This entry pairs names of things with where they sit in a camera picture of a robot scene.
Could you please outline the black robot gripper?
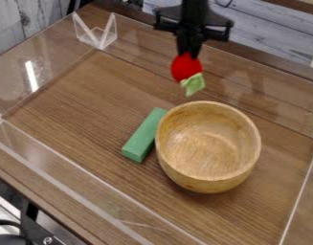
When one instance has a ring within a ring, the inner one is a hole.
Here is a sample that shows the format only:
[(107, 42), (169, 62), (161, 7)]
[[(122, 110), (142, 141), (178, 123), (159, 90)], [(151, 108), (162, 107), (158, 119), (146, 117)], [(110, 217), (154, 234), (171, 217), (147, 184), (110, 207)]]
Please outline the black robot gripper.
[(198, 57), (205, 39), (226, 41), (234, 21), (217, 13), (209, 4), (179, 4), (170, 7), (158, 7), (154, 10), (158, 31), (177, 36), (178, 55), (189, 51), (187, 33), (190, 37), (190, 55)]

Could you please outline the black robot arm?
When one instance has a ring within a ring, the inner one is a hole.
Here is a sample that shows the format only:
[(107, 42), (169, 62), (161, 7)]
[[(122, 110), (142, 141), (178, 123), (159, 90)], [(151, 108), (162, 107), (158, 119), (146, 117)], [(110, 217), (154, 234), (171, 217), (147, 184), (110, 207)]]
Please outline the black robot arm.
[(203, 43), (211, 39), (226, 42), (234, 21), (218, 14), (209, 0), (182, 0), (177, 6), (155, 8), (154, 29), (177, 36), (178, 55), (195, 59)]

